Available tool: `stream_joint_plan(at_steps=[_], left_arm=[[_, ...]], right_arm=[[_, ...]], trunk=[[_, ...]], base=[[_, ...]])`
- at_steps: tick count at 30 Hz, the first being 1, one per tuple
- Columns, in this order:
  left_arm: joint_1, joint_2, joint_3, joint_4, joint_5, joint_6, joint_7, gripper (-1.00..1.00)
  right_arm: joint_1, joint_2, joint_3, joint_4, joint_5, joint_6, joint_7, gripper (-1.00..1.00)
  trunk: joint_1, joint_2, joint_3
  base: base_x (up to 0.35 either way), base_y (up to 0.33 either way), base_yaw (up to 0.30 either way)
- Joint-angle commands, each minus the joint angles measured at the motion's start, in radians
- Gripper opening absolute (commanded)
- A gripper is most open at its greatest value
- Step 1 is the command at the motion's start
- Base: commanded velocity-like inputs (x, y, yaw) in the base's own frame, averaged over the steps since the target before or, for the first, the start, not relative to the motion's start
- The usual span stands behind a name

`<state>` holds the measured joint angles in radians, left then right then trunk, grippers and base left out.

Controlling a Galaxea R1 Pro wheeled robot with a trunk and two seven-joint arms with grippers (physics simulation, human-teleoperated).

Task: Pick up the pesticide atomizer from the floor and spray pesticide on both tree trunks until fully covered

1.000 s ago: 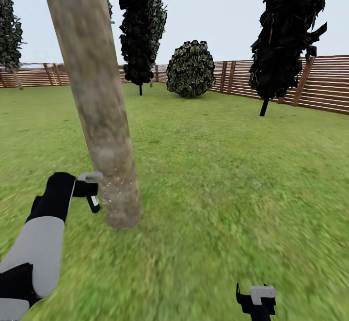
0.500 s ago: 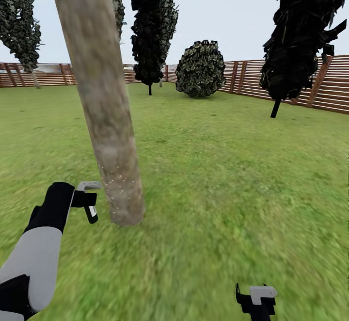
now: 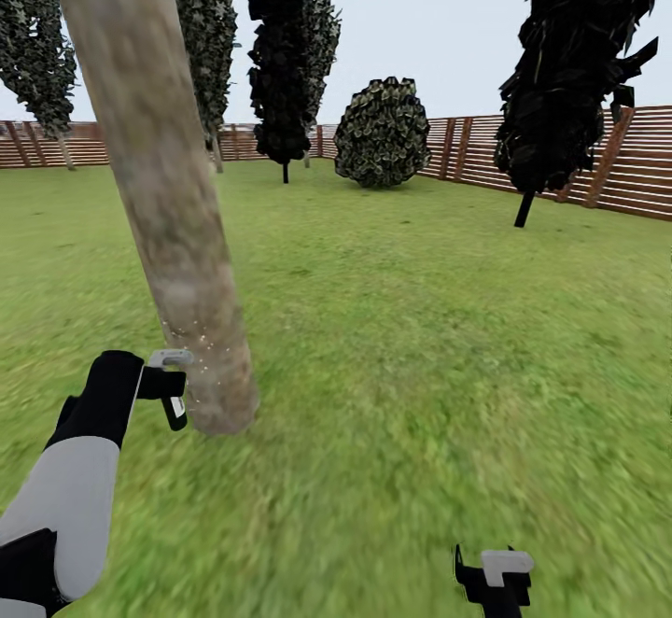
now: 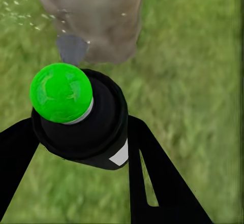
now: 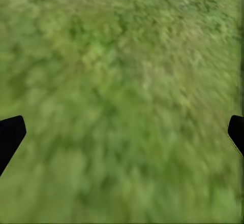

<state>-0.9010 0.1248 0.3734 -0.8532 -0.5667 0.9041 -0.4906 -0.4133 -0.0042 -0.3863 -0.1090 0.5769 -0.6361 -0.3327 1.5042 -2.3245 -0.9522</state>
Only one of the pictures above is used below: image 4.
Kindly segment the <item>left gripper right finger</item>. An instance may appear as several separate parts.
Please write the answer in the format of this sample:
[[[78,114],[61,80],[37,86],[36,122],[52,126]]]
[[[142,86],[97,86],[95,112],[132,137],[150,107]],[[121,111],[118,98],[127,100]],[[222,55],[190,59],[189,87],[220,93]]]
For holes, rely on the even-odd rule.
[[[131,224],[213,224],[143,120],[128,116],[127,140]],[[139,150],[159,206],[147,203]]]

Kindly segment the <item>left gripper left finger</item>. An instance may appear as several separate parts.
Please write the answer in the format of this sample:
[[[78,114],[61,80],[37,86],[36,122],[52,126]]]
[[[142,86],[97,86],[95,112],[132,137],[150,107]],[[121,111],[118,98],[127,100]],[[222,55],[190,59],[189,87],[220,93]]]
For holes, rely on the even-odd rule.
[[[32,118],[0,133],[0,222],[38,145]]]

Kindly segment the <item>pesticide atomizer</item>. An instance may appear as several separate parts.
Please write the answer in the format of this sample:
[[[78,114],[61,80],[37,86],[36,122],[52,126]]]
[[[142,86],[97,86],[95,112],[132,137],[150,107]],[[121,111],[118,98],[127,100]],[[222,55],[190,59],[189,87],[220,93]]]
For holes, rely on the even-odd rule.
[[[63,63],[41,69],[32,79],[33,130],[50,153],[83,165],[117,170],[128,160],[129,109],[122,90],[97,71],[82,69],[88,42],[58,37]]]

